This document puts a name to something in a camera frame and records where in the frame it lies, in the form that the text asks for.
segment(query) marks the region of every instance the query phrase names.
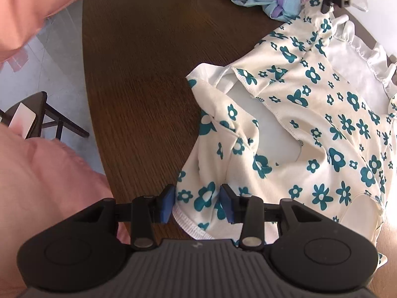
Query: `chair leg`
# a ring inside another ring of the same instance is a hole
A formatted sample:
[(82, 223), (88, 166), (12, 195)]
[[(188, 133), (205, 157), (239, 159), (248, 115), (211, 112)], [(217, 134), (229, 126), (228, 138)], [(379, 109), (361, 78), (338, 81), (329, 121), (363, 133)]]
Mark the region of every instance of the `chair leg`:
[(62, 128), (64, 127), (64, 123), (62, 121), (58, 122), (58, 127), (56, 128), (55, 138), (61, 140)]
[(79, 136), (83, 138), (88, 138), (90, 134), (85, 131), (83, 128), (79, 127), (76, 123), (70, 121), (67, 117), (63, 116), (60, 114), (56, 109), (54, 109), (52, 106), (48, 105), (46, 103), (46, 112), (45, 114), (53, 119), (55, 122), (58, 122), (58, 128), (57, 128), (57, 135), (58, 135), (58, 130), (60, 129), (60, 133), (62, 132), (62, 127), (65, 127), (66, 129), (78, 134)]

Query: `metal screw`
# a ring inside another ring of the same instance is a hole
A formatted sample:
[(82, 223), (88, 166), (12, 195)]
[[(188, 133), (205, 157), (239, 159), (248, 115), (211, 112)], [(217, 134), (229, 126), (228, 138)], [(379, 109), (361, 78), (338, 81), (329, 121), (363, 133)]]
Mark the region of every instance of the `metal screw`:
[(249, 247), (255, 247), (262, 244), (261, 239), (256, 238), (255, 236), (248, 236), (246, 238), (243, 238), (242, 242), (245, 246)]
[(153, 245), (153, 241), (148, 238), (137, 238), (134, 241), (134, 245), (140, 249), (150, 248)]

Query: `teal flower print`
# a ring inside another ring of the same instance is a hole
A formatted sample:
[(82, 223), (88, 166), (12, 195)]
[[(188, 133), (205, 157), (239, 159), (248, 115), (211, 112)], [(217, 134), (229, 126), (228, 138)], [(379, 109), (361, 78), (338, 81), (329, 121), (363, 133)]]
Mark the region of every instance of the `teal flower print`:
[(302, 41), (298, 41), (296, 37), (290, 37), (290, 38), (292, 40), (292, 45), (298, 47), (299, 51), (306, 51)]
[(245, 147), (243, 146), (243, 139), (238, 138), (236, 141), (236, 144), (233, 147), (233, 153), (239, 154), (241, 156), (243, 154), (244, 150), (245, 150)]
[(323, 45), (321, 39), (318, 41), (318, 44), (317, 44), (317, 45), (314, 45), (314, 46), (318, 49), (318, 52), (319, 52), (321, 55), (324, 55), (324, 56), (326, 57), (325, 52), (322, 50), (322, 48), (324, 47), (324, 45)]
[(183, 201), (184, 203), (188, 203), (190, 199), (193, 198), (192, 192), (190, 190), (181, 190), (178, 192), (177, 200), (178, 201)]
[(341, 120), (342, 129), (346, 130), (346, 132), (351, 135), (351, 132), (356, 129), (354, 126), (352, 126), (351, 119), (346, 119), (344, 114), (342, 114), (342, 116), (338, 115), (338, 117)]
[(313, 37), (310, 38), (311, 41), (315, 42), (317, 40), (317, 33), (312, 32)]
[(214, 130), (216, 132), (214, 124), (211, 121), (211, 117), (206, 112), (201, 110), (201, 122), (198, 130), (198, 135), (207, 135), (210, 133), (211, 130)]
[(336, 190), (336, 194), (341, 196), (341, 198), (339, 198), (339, 204), (345, 202), (345, 205), (347, 206), (349, 203), (351, 203), (351, 194), (349, 193), (350, 186), (346, 186), (345, 182), (342, 182), (341, 187), (342, 188)]
[(357, 164), (358, 164), (357, 161), (350, 160), (349, 166), (352, 167), (354, 170), (356, 170), (357, 169)]
[(178, 181), (182, 182), (182, 178), (186, 176), (186, 172), (184, 172), (183, 170), (179, 173), (178, 176)]
[(205, 224), (199, 223), (198, 227), (205, 231), (207, 229), (208, 225), (210, 225), (210, 223), (205, 223)]
[(312, 174), (315, 173), (315, 171), (320, 168), (320, 164), (317, 162), (316, 159), (309, 160), (309, 165), (306, 167), (306, 170), (310, 171)]
[(248, 187), (239, 187), (239, 191), (240, 191), (240, 196), (243, 196), (243, 195), (251, 195), (250, 193), (249, 193), (249, 190), (248, 190)]
[(356, 126), (360, 129), (360, 134), (364, 135), (366, 139), (371, 139), (370, 132), (368, 131), (368, 125), (364, 124), (363, 120), (360, 119)]
[(287, 72), (287, 69), (279, 68), (276, 67), (275, 65), (272, 65), (271, 68), (268, 69), (267, 71), (270, 73), (274, 73), (274, 78), (276, 80), (279, 80)]
[(254, 48), (260, 46), (262, 43), (264, 43), (266, 40), (265, 39), (261, 39), (260, 41), (258, 41), (258, 43), (254, 46)]
[(382, 132), (382, 136), (383, 136), (383, 140), (385, 141), (384, 145), (387, 146), (389, 143), (389, 136), (386, 132)]
[(327, 196), (330, 189), (324, 189), (324, 184), (321, 184), (320, 188), (317, 185), (314, 185), (314, 193), (312, 194), (314, 196), (312, 203), (315, 205), (320, 203), (320, 208), (322, 211), (325, 211), (327, 209), (327, 203), (333, 201), (333, 198), (331, 196)]
[(327, 30), (331, 29), (331, 26), (328, 24), (328, 20), (327, 19), (324, 19), (324, 23), (320, 27), (323, 30), (323, 33), (326, 33)]
[(272, 31), (271, 33), (269, 33), (269, 35), (271, 37), (278, 38), (278, 39), (281, 39), (281, 40), (283, 40), (284, 38), (288, 39), (287, 36), (283, 35), (282, 33), (276, 33), (275, 31)]
[(326, 115), (325, 115), (325, 119), (326, 119), (329, 123), (332, 124), (332, 116), (326, 114)]
[(308, 106), (308, 102), (307, 102), (306, 98), (301, 97), (300, 90), (296, 90), (293, 95), (287, 95), (287, 99), (290, 100), (291, 102), (301, 105), (305, 108)]
[(229, 129), (230, 131), (236, 132), (236, 129), (232, 129), (227, 121), (219, 122), (220, 125), (223, 125), (225, 128)]
[(233, 121), (236, 120), (237, 110), (235, 110), (233, 104), (230, 104), (230, 106), (228, 106), (228, 114), (229, 118), (231, 118)]
[(330, 148), (329, 152), (331, 157), (331, 164), (333, 165), (335, 171), (339, 172), (340, 168), (346, 165), (346, 162), (344, 160), (345, 156), (339, 151), (336, 151), (334, 148)]
[(333, 136), (333, 138), (332, 138), (332, 140), (337, 140), (338, 138), (339, 139), (346, 139), (346, 137), (342, 134), (342, 132), (341, 131), (339, 131), (336, 127), (334, 127), (334, 126), (332, 126), (332, 127), (330, 127), (330, 132), (331, 133), (334, 133), (335, 135)]
[(321, 144), (321, 142), (319, 142), (316, 138), (313, 138), (314, 139), (314, 145), (316, 145), (316, 146), (319, 146), (320, 148), (322, 147), (322, 144)]
[(187, 81), (187, 83), (189, 84), (190, 88), (193, 88), (193, 86), (196, 85), (197, 80), (195, 80), (195, 79), (189, 79), (189, 80)]
[(275, 96), (269, 96), (269, 99), (275, 103), (281, 102), (281, 99), (275, 97)]
[(291, 199), (299, 198), (299, 193), (302, 191), (298, 185), (294, 185), (288, 192), (291, 196)]
[(303, 88), (302, 94), (304, 94), (304, 95), (306, 95), (306, 96), (309, 96), (309, 94), (310, 94), (311, 91), (312, 91), (312, 90), (310, 89), (310, 87), (307, 86), (307, 85), (303, 85), (302, 88)]
[(359, 98), (357, 97), (356, 94), (347, 92), (347, 101), (351, 104), (351, 106), (356, 112), (359, 110), (360, 108)]
[(290, 53), (286, 46), (280, 47), (280, 51), (283, 53), (283, 56), (288, 60), (289, 63), (293, 63), (294, 60), (298, 58), (293, 53)]
[(223, 150), (222, 150), (222, 144), (221, 142), (218, 143), (218, 151), (216, 152), (219, 157), (221, 157), (221, 160), (223, 160)]
[(251, 73), (248, 73), (245, 69), (236, 68), (236, 70), (239, 72), (241, 76), (245, 77), (245, 80), (247, 81), (248, 85), (251, 85), (251, 83), (254, 83), (256, 85), (258, 83), (256, 78), (254, 78), (254, 76)]
[(294, 120), (291, 120), (290, 123), (292, 124), (292, 126), (293, 126), (295, 129), (299, 128), (299, 124), (296, 123)]
[(361, 181), (365, 183), (365, 186), (371, 187), (372, 185), (375, 185), (375, 177), (370, 171), (370, 168), (362, 167), (360, 174), (361, 174)]
[(272, 168), (267, 165), (268, 163), (269, 162), (265, 156), (260, 156), (258, 154), (255, 155), (252, 168), (258, 172), (259, 177), (262, 179), (265, 178), (266, 174), (269, 174), (272, 171)]
[(303, 65), (303, 67), (309, 67), (309, 64), (307, 63), (306, 60), (302, 59), (301, 61), (299, 61), (299, 63), (301, 63)]
[(380, 180), (380, 191), (385, 194), (385, 183), (386, 183), (386, 178), (381, 178)]
[(222, 207), (221, 202), (218, 200), (214, 206), (214, 209), (218, 210), (216, 212), (216, 217), (218, 218), (218, 220), (224, 220), (226, 218), (226, 213)]
[(201, 212), (204, 207), (211, 207), (212, 195), (215, 192), (215, 183), (210, 182), (207, 187), (198, 191), (198, 197), (194, 201), (195, 210)]
[(329, 105), (332, 105), (332, 104), (333, 104), (333, 97), (332, 97), (331, 94), (330, 94), (330, 95), (327, 95), (327, 103), (328, 103)]
[(317, 84), (317, 81), (320, 80), (320, 75), (316, 73), (314, 67), (310, 67), (310, 69), (308, 69), (306, 71), (306, 77), (310, 78), (310, 80), (312, 81), (312, 83)]
[(378, 202), (379, 205), (382, 205), (382, 196), (379, 198), (378, 196), (375, 196), (375, 200)]
[(321, 132), (318, 130), (318, 128), (311, 129), (310, 132), (312, 133), (314, 138), (319, 138), (321, 137)]
[(320, 5), (320, 0), (310, 0), (309, 3), (311, 6), (318, 6)]

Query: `pink patterned fabric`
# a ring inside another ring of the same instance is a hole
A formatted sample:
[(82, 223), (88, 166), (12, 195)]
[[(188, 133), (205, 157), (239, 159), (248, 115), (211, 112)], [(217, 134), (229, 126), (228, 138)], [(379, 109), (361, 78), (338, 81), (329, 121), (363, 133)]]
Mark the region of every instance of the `pink patterned fabric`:
[[(24, 140), (0, 123), (0, 297), (25, 288), (16, 256), (26, 240), (105, 197), (106, 177), (66, 145)], [(130, 242), (124, 224), (118, 238)]]

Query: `floral dress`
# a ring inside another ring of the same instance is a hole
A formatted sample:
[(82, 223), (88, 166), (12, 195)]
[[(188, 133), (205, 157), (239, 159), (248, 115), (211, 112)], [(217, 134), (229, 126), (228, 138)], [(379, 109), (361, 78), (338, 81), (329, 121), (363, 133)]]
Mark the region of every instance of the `floral dress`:
[[(360, 198), (371, 208), (367, 238), (376, 244), (395, 182), (397, 103), (393, 96), (388, 114), (374, 113), (332, 68), (327, 47), (336, 29), (320, 8), (321, 0), (309, 1), (211, 83), (206, 64), (188, 75), (202, 118), (173, 214), (192, 237), (239, 238), (241, 225), (228, 224), (219, 202), (219, 187), (228, 183), (237, 195), (295, 199), (341, 224)], [(258, 121), (226, 95), (236, 83), (299, 141), (296, 161), (278, 165), (259, 149)], [(265, 225), (266, 236), (272, 233), (276, 226)]]

